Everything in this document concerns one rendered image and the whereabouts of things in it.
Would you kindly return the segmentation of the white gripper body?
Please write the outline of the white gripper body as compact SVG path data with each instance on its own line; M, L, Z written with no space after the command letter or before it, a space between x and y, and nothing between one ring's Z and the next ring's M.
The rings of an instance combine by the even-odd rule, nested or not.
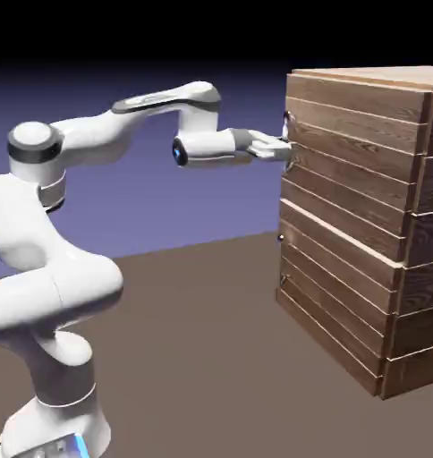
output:
M248 130L251 143L247 151L263 161L288 161L292 157L292 146L288 140L267 135L261 131Z

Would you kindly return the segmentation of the wooden slatted cabinet door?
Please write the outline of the wooden slatted cabinet door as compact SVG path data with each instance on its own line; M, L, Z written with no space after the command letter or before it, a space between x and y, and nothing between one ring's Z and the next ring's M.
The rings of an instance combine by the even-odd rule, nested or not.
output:
M369 393L387 399L409 391L407 370L394 351L398 316L357 291L372 281L311 238L309 228L318 224L281 199L289 277L277 287L277 301Z
M433 82L428 68L296 70L287 76L290 138L348 165L345 184L412 223L412 266L433 262Z

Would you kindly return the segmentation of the wooden cabinet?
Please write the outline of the wooden cabinet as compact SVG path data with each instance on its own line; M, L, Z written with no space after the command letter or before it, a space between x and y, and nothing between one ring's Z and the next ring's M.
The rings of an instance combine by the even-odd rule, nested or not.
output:
M287 77L277 301L368 392L433 383L433 66Z

